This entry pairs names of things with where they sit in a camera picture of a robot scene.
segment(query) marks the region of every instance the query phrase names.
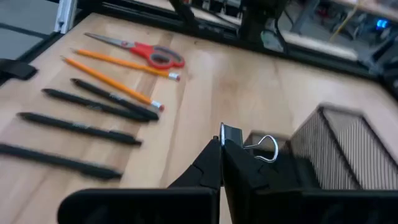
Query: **scissors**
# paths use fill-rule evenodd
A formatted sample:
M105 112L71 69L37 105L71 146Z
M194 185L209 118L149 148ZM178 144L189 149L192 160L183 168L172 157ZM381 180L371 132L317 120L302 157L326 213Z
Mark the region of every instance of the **scissors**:
M154 68L168 69L171 67L183 67L185 65L184 58L167 47L147 45L138 42L127 42L91 33L85 33L85 35L108 44L128 49L131 53L138 54L146 58L149 65Z

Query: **red scissor handle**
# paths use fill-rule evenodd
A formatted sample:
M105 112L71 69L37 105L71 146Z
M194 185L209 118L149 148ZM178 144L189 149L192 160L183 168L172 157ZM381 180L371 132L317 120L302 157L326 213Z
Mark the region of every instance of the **red scissor handle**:
M135 47L130 48L132 53L146 58L149 65L158 69L168 69L171 67L183 67L184 58L173 50L162 46L152 46L135 42Z

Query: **floor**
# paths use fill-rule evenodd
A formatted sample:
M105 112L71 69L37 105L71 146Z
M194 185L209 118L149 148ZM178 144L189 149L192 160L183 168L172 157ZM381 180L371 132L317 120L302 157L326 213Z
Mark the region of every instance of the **floor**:
M49 34L54 28L57 7L58 4L44 0L0 0L0 23ZM293 18L297 18L301 6L293 2L287 10ZM285 30L290 30L292 26L285 14L280 18L279 24ZM303 35L320 40L328 40L331 36L327 28L311 19L303 25L301 31ZM0 28L0 40L0 58L15 59L41 39ZM352 42L341 36L336 38L335 43L356 49L368 47L366 43Z
M50 34L58 4L36 0L0 0L0 23ZM38 37L0 28L0 58L15 59L41 41Z

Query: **cable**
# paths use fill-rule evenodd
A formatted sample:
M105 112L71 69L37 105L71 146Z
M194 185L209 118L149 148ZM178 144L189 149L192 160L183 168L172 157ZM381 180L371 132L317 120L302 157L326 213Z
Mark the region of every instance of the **cable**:
M330 37L329 42L333 42L333 40L336 38L336 36L340 33L340 31L347 25L348 21L354 16L355 12L358 10L359 5L362 3L361 0L358 0L356 3L354 9L351 11L351 13L346 17L346 19L341 23L339 28L333 33L333 35Z
M292 17L289 15L289 13L287 13L287 10L286 10L286 9L284 9L284 13L286 14L287 19L289 20L289 22L293 25L293 24L294 24L294 21L293 21Z
M276 35L277 35L277 37L279 39L279 42L281 42L281 44L282 44L282 47L284 49L284 53L286 54L289 50L288 50L288 46L287 46L286 40L284 39L284 37L280 33L278 22L279 22L279 18L275 19L275 21L274 21L275 32L276 32Z

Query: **metal binder clip handle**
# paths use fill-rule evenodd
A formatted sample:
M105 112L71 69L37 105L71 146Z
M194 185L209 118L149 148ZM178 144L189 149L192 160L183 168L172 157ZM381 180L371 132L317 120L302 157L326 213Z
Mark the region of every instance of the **metal binder clip handle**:
M263 156L254 156L254 158L260 159L260 160L262 160L264 162L268 162L268 163L275 162L276 159L278 158L278 151L279 151L278 143L275 140L275 138L270 135L266 135L266 136L262 137L262 139L257 144L250 145L250 146L244 146L243 149L247 150L247 149L252 149L252 148L258 147L258 146L260 146L261 142L263 142L263 140L265 140L266 138L270 138L272 140L272 142L274 143L274 146L275 146L274 157L272 159L267 159Z

